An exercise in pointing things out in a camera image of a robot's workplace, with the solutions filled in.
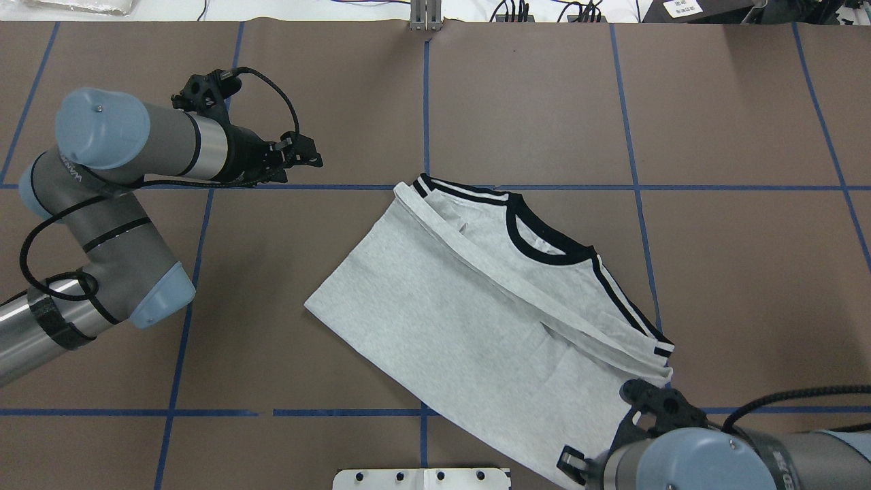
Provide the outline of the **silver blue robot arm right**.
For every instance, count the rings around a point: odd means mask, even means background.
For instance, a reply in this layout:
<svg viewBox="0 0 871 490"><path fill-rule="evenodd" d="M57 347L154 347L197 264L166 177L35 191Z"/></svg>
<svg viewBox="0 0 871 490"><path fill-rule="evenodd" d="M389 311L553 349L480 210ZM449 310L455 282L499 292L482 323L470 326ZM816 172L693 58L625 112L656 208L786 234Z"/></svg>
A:
<svg viewBox="0 0 871 490"><path fill-rule="evenodd" d="M684 428L596 459L565 446L557 468L586 489L868 489L869 433Z"/></svg>

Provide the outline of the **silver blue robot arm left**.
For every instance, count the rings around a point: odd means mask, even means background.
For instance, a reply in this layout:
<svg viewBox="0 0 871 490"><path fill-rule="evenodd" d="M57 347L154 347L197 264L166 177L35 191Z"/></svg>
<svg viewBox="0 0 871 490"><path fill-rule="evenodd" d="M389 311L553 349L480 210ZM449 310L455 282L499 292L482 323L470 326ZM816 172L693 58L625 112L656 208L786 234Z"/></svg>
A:
<svg viewBox="0 0 871 490"><path fill-rule="evenodd" d="M194 81L170 108L97 88L61 102L55 145L18 184L41 217L18 264L27 289L2 304L2 385L97 340L119 323L160 323L196 294L135 192L149 186L252 187L321 167L314 140L277 142L231 124L233 88Z"/></svg>

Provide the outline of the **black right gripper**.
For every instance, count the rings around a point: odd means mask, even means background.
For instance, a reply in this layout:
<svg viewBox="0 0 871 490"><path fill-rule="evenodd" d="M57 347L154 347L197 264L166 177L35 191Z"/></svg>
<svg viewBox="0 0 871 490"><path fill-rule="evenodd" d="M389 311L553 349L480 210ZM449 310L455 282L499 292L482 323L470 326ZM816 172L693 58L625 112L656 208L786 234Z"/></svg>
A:
<svg viewBox="0 0 871 490"><path fill-rule="evenodd" d="M583 487L606 487L606 464L610 453L587 456L571 446L564 446L557 468Z"/></svg>

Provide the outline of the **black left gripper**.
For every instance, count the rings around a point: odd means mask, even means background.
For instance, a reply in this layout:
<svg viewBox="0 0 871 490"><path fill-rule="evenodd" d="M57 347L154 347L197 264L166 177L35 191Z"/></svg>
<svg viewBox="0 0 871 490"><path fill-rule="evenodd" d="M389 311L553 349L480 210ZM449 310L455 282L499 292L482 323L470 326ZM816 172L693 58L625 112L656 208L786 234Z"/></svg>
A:
<svg viewBox="0 0 871 490"><path fill-rule="evenodd" d="M256 186L287 183L286 171L297 165L323 167L323 156L311 137L286 131L279 142L265 142L249 129L232 125L228 133L225 183Z"/></svg>

